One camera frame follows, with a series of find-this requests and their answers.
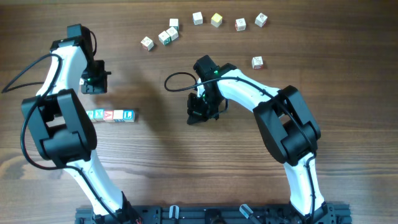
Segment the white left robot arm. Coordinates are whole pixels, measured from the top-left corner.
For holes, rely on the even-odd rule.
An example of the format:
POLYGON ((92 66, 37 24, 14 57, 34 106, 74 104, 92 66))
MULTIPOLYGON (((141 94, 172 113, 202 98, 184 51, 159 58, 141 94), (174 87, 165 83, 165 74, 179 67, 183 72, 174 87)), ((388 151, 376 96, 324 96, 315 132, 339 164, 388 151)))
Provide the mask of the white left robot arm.
POLYGON ((78 93, 107 92, 104 61, 95 60, 96 39, 89 28, 67 27, 67 38, 52 43, 52 59, 43 86, 35 97, 21 104, 24 123, 21 149, 34 167, 45 169, 28 155, 25 134, 31 133, 40 156, 52 161, 53 170, 67 171, 89 198, 88 223, 141 223, 124 193, 110 180, 96 153, 97 135, 78 93))

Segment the red A letter block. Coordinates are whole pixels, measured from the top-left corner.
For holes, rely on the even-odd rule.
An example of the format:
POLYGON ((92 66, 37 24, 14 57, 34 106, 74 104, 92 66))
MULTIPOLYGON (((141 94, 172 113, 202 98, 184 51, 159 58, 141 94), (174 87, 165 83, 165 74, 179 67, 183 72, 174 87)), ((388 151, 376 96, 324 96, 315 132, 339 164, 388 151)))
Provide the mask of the red A letter block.
POLYGON ((104 110, 103 120, 108 123, 114 122, 114 111, 113 110, 104 110))

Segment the blue L letter block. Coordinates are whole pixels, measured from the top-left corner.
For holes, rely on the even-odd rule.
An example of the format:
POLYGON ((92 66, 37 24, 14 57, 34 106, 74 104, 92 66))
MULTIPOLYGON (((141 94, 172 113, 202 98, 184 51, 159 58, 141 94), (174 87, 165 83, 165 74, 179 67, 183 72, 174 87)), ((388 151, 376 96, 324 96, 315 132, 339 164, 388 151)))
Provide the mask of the blue L letter block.
POLYGON ((123 120, 125 122, 135 122, 135 112, 133 110, 124 110, 123 120))

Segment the blue H letter block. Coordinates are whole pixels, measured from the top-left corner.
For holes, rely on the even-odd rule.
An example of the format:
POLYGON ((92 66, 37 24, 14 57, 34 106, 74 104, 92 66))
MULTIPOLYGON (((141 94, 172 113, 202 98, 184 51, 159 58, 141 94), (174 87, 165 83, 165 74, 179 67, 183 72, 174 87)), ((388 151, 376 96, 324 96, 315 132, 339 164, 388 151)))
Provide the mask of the blue H letter block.
POLYGON ((124 122, 124 111, 123 110, 114 110, 113 111, 113 120, 115 122, 124 122))

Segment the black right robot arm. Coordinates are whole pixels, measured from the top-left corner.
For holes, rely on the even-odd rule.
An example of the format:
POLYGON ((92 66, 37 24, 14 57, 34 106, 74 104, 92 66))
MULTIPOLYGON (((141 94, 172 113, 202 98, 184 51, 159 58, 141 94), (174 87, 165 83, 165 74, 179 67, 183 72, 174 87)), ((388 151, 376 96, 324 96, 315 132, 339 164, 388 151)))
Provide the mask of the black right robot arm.
POLYGON ((321 132, 298 89, 265 86, 230 63, 216 65, 208 55, 198 59, 193 69, 199 79, 197 92, 188 96, 187 123, 218 119, 218 107, 227 100, 251 111, 265 147, 284 166, 290 204, 307 221, 317 221, 324 203, 315 171, 321 132))

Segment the blue X letter block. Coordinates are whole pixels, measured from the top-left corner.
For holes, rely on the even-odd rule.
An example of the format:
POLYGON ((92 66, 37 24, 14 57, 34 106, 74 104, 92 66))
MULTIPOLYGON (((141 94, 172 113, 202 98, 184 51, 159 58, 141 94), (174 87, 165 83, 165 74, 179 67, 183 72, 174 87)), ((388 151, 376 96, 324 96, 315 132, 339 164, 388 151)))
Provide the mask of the blue X letter block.
POLYGON ((93 118, 95 121, 104 121, 104 109, 94 110, 93 118))

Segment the green J letter block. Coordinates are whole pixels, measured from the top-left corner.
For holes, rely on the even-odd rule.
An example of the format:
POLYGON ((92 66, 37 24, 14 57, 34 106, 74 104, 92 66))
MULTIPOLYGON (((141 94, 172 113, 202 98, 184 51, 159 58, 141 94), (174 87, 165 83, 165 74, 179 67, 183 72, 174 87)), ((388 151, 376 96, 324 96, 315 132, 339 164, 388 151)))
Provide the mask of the green J letter block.
POLYGON ((91 122, 96 122, 96 120, 94 118, 94 111, 93 110, 86 111, 86 113, 87 113, 87 115, 88 115, 88 117, 89 117, 91 122))

